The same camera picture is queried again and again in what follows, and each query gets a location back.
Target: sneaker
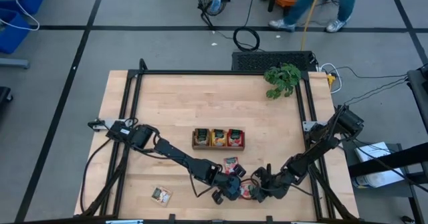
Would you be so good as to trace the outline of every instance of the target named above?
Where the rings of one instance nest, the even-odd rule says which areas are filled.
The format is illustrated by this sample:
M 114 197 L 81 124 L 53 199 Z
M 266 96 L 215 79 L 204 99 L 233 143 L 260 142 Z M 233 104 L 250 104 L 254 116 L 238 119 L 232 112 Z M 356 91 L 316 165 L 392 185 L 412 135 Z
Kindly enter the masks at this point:
M 285 30 L 289 32 L 294 32 L 296 29 L 296 24 L 288 25 L 284 23 L 283 19 L 280 20 L 272 20 L 269 22 L 269 27 L 275 30 Z
M 349 19 L 350 19 L 350 17 L 346 21 L 340 21 L 339 19 L 334 20 L 332 23 L 330 23 L 326 27 L 326 32 L 327 33 L 336 33 L 337 31 L 342 29 L 343 26 L 346 25 L 346 23 L 348 23 Z

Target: gray floor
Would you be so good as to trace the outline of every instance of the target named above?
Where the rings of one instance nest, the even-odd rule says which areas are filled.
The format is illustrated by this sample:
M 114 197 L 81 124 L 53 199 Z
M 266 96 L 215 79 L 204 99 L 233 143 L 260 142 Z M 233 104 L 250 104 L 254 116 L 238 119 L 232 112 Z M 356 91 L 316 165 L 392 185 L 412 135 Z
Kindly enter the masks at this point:
M 233 0 L 221 15 L 213 18 L 214 24 L 242 25 L 250 1 Z M 428 19 L 421 14 L 427 1 L 401 0 L 413 27 L 428 27 Z M 95 2 L 44 0 L 36 18 L 42 25 L 83 26 Z M 102 0 L 94 25 L 204 26 L 196 6 L 197 0 Z M 249 25 L 266 26 L 268 20 L 282 14 L 277 7 L 272 13 L 266 9 L 267 3 L 254 0 Z M 327 22 L 334 19 L 336 12 L 337 7 L 333 5 L 318 7 L 314 20 Z M 311 26 L 319 27 L 315 22 Z M 373 31 L 374 27 L 403 28 L 403 33 L 310 32 L 306 49 L 312 50 L 320 63 L 350 66 L 366 76 L 404 74 L 422 66 L 394 0 L 357 0 L 347 27 L 366 28 L 361 31 Z M 223 33 L 231 36 L 233 32 Z M 30 33 L 12 55 L 0 55 L 31 62 L 28 70 L 0 68 L 0 86 L 11 87 L 15 97 L 0 127 L 0 176 L 3 177 L 0 179 L 0 223 L 15 219 L 82 34 L 81 30 L 41 30 Z M 301 32 L 261 31 L 259 34 L 260 48 L 264 50 L 300 48 Z M 242 41 L 253 41 L 244 33 L 239 37 Z M 418 33 L 417 38 L 428 49 L 428 33 Z M 144 58 L 150 69 L 229 70 L 233 51 L 238 50 L 231 40 L 211 31 L 92 30 L 26 220 L 73 214 L 92 140 L 86 123 L 97 116 L 110 70 L 136 68 L 139 58 Z M 358 79 L 348 70 L 340 74 L 344 85 L 333 95 L 335 104 L 391 81 Z M 413 96 L 405 85 L 354 104 L 352 110 L 365 120 L 361 140 L 400 142 L 405 148 L 427 141 Z M 423 202 L 428 194 L 418 191 L 418 195 L 428 213 L 428 203 Z M 356 200 L 360 216 L 369 221 L 400 223 L 401 215 L 411 216 L 405 198 L 376 197 L 358 191 Z

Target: small package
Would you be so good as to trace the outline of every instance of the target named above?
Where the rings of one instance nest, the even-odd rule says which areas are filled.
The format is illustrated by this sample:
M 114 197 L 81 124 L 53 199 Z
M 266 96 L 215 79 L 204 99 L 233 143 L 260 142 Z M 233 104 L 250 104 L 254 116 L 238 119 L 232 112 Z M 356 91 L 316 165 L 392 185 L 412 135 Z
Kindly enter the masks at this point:
M 163 187 L 156 187 L 151 199 L 157 202 L 159 205 L 166 207 L 166 205 L 168 205 L 169 199 L 171 198 L 171 195 L 173 195 L 173 192 Z
M 242 183 L 241 184 L 241 197 L 244 199 L 253 198 L 255 191 L 255 185 L 252 183 Z
M 229 130 L 227 134 L 227 146 L 243 146 L 243 132 L 242 130 Z
M 227 132 L 214 129 L 211 133 L 211 146 L 226 146 Z
M 237 157 L 230 157 L 224 159 L 225 163 L 225 173 L 230 174 L 233 173 L 235 166 L 238 164 L 238 158 Z
M 200 146 L 209 146 L 209 129 L 195 129 L 195 144 Z

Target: wooden tabletop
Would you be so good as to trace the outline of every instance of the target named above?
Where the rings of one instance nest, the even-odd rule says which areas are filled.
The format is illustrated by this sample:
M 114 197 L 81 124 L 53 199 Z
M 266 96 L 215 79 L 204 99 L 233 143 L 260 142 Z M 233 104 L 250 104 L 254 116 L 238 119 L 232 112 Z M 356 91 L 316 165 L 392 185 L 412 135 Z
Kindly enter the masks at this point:
M 99 114 L 101 119 L 118 117 L 126 73 L 110 72 Z M 310 83 L 318 120 L 327 121 L 334 108 L 325 74 L 310 73 Z M 263 76 L 145 75 L 136 117 L 140 123 L 157 127 L 163 138 L 192 157 L 223 164 L 224 158 L 237 156 L 249 174 L 268 163 L 276 173 L 289 157 L 304 152 L 304 141 L 296 95 L 268 100 L 265 92 L 269 88 L 271 86 Z M 302 93 L 309 120 L 304 88 Z M 243 130 L 245 150 L 193 150 L 191 135 L 195 128 Z M 106 140 L 105 134 L 103 131 L 94 133 L 90 154 Z M 84 193 L 86 208 L 105 183 L 111 150 L 112 144 L 102 149 L 88 169 Z M 343 151 L 339 148 L 331 150 L 325 159 L 330 186 L 348 210 L 358 216 Z M 150 199 L 156 186 L 173 192 L 167 207 Z M 195 186 L 198 193 L 207 188 L 198 181 Z M 311 191 L 310 179 L 306 178 L 299 187 Z M 115 192 L 116 188 L 113 188 L 110 212 Z M 171 160 L 157 160 L 131 151 L 119 217 L 167 219 L 174 213 L 177 219 L 262 221 L 271 215 L 274 221 L 316 220 L 312 197 L 293 188 L 283 199 L 271 197 L 263 203 L 225 199 L 221 205 L 216 205 L 211 198 L 212 192 L 196 198 L 185 168 Z M 321 204 L 327 217 L 325 198 L 321 199 Z

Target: green plant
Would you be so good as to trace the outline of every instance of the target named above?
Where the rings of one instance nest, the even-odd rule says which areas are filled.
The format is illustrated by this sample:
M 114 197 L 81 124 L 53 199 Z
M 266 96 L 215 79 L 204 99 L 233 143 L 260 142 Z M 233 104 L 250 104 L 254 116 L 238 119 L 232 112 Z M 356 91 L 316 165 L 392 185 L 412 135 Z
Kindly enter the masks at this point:
M 292 64 L 281 64 L 280 68 L 272 67 L 266 70 L 265 80 L 276 86 L 266 92 L 266 97 L 275 100 L 281 96 L 283 91 L 285 91 L 285 97 L 292 95 L 294 86 L 300 81 L 300 76 L 300 70 Z

